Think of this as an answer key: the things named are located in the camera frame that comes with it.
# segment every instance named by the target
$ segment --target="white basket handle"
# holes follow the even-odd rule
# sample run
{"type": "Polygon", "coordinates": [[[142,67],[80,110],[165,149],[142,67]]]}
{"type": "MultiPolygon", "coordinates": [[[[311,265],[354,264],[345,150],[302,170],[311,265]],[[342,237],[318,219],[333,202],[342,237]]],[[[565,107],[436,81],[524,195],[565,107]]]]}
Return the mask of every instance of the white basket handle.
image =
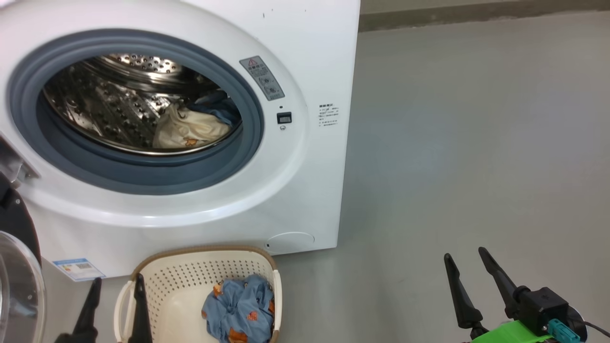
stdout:
{"type": "Polygon", "coordinates": [[[275,297],[275,321],[273,322],[273,331],[279,331],[282,326],[282,278],[279,276],[279,271],[273,271],[273,296],[275,297]]]}
{"type": "Polygon", "coordinates": [[[131,337],[131,331],[134,326],[134,289],[135,283],[133,281],[128,281],[125,286],[121,289],[121,292],[118,295],[117,302],[115,303],[115,312],[114,312],[114,332],[115,338],[117,342],[127,343],[129,337],[131,337]],[[129,303],[127,304],[127,315],[125,318],[125,326],[121,331],[121,319],[123,318],[123,307],[125,304],[126,296],[129,296],[129,303]]]}

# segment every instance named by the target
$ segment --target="white garment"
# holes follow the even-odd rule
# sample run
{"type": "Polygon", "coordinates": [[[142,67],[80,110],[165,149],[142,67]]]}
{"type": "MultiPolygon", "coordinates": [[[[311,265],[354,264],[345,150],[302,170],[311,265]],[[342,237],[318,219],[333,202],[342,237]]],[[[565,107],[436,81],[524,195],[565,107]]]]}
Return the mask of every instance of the white garment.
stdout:
{"type": "Polygon", "coordinates": [[[226,135],[231,127],[216,116],[172,104],[159,118],[153,148],[196,148],[226,135]]]}

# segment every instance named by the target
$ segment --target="laundry basket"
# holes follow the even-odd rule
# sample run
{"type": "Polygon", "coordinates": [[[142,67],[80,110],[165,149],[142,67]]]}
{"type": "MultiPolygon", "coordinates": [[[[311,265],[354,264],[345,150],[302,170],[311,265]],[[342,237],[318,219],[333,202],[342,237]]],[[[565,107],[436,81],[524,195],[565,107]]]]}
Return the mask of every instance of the laundry basket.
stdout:
{"type": "Polygon", "coordinates": [[[123,286],[114,312],[117,342],[127,343],[134,326],[135,280],[144,276],[148,315],[155,343],[217,343],[206,331],[201,308],[215,284],[258,274],[275,296],[271,343],[282,322],[282,283],[271,256],[253,247],[196,247],[167,251],[144,260],[123,286]]]}

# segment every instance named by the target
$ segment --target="blue garment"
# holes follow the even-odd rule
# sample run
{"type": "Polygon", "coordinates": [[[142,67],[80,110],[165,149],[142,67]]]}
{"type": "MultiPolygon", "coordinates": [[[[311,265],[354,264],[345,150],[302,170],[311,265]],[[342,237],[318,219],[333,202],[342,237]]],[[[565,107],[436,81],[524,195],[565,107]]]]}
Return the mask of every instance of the blue garment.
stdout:
{"type": "Polygon", "coordinates": [[[273,331],[273,291],[259,275],[225,280],[210,293],[201,315],[221,343],[267,343],[273,331]]]}
{"type": "Polygon", "coordinates": [[[233,100],[229,99],[227,93],[221,90],[197,99],[194,103],[188,104],[187,108],[214,115],[231,127],[238,125],[242,119],[233,100]]]}

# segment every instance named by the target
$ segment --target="clothes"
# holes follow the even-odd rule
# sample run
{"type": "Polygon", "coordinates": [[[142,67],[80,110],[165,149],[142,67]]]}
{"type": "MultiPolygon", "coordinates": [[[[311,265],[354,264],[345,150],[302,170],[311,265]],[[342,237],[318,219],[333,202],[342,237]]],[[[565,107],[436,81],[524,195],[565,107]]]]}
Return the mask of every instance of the clothes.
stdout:
{"type": "Polygon", "coordinates": [[[213,114],[231,127],[238,125],[241,120],[237,106],[222,90],[217,90],[199,98],[194,103],[188,104],[187,107],[197,112],[213,114]]]}
{"type": "Polygon", "coordinates": [[[196,148],[226,135],[231,127],[215,115],[172,104],[159,118],[153,148],[196,148]]]}
{"type": "Polygon", "coordinates": [[[273,330],[273,291],[259,275],[215,285],[201,315],[221,343],[267,343],[273,330]]]}

